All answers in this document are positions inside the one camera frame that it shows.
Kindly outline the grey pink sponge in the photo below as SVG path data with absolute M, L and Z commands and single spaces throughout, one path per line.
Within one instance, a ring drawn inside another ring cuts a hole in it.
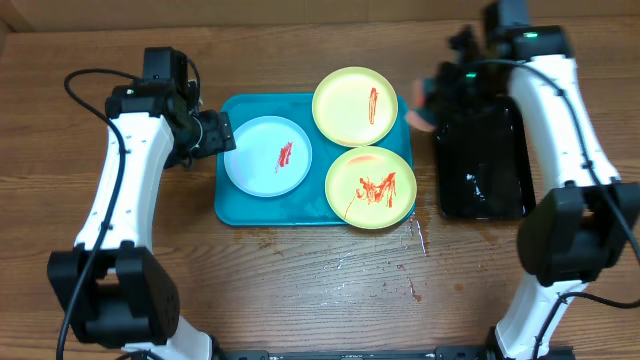
M 427 111 L 425 107 L 427 94 L 426 94 L 426 79 L 417 79 L 413 83 L 412 88 L 412 101 L 414 103 L 414 109 L 409 111 L 405 120 L 407 123 L 422 132 L 432 133 L 437 129 L 437 126 L 428 119 Z

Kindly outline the light blue plate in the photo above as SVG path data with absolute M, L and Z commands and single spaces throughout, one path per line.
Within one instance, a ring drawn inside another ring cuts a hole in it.
M 256 197 L 276 197 L 296 188 L 312 164 L 312 145 L 306 132 L 279 116 L 261 116 L 233 133 L 236 149 L 224 154 L 232 183 Z

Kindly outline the yellow-green plate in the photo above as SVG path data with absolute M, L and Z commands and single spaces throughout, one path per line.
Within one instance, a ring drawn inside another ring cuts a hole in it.
M 391 83 L 359 66 L 331 72 L 316 87 L 312 115 L 320 132 L 345 147 L 373 145 L 393 128 L 399 111 Z
M 367 230 L 390 227 L 414 207 L 417 181 L 397 153 L 376 146 L 353 148 L 329 167 L 325 195 L 347 224 Z

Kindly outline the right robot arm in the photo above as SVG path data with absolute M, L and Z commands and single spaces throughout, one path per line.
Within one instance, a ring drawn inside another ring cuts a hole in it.
M 571 302 L 614 266 L 639 217 L 639 187 L 603 151 L 564 30 L 535 26 L 523 1 L 483 12 L 485 39 L 451 37 L 457 57 L 425 83 L 420 114 L 435 125 L 439 205 L 446 216 L 516 218 L 524 275 L 481 346 L 439 359 L 570 359 L 550 344 Z

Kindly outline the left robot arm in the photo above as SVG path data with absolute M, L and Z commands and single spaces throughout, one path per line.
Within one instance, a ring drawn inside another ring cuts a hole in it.
M 108 127 L 94 202 L 70 251 L 51 253 L 47 276 L 64 310 L 56 345 L 68 334 L 123 350 L 126 359 L 222 359 L 218 341 L 180 313 L 176 285 L 153 253 L 152 223 L 164 170 L 235 149 L 229 117 L 200 110 L 194 62 L 172 47 L 149 47 L 105 109 L 69 96 Z

